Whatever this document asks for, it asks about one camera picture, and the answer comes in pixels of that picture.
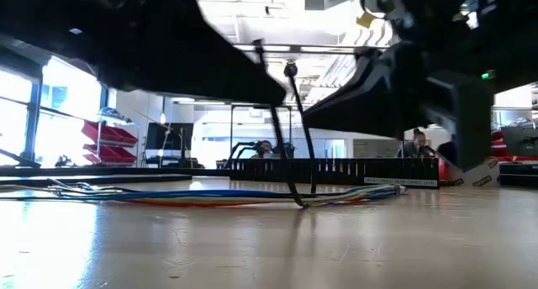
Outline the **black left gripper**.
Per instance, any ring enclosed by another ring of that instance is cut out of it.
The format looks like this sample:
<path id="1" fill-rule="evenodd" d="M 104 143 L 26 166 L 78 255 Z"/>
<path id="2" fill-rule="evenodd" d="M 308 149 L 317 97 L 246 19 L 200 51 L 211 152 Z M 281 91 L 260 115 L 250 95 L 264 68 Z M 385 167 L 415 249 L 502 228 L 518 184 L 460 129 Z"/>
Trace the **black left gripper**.
<path id="1" fill-rule="evenodd" d="M 167 48 L 176 0 L 1 0 L 1 30 L 98 70 L 101 77 L 178 76 Z"/>

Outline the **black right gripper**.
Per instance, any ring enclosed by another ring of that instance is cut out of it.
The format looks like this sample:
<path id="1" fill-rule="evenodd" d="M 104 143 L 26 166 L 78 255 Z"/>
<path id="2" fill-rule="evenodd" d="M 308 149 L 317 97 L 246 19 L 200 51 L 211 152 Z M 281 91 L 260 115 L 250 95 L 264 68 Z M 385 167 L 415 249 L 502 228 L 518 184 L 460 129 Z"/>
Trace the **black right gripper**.
<path id="1" fill-rule="evenodd" d="M 361 47 L 354 58 L 352 78 L 305 110 L 304 124 L 399 139 L 404 131 L 437 123 L 452 136 L 455 165 L 470 168 L 488 156 L 495 94 L 537 79 L 537 31 L 442 50 L 410 42 L 385 51 Z"/>

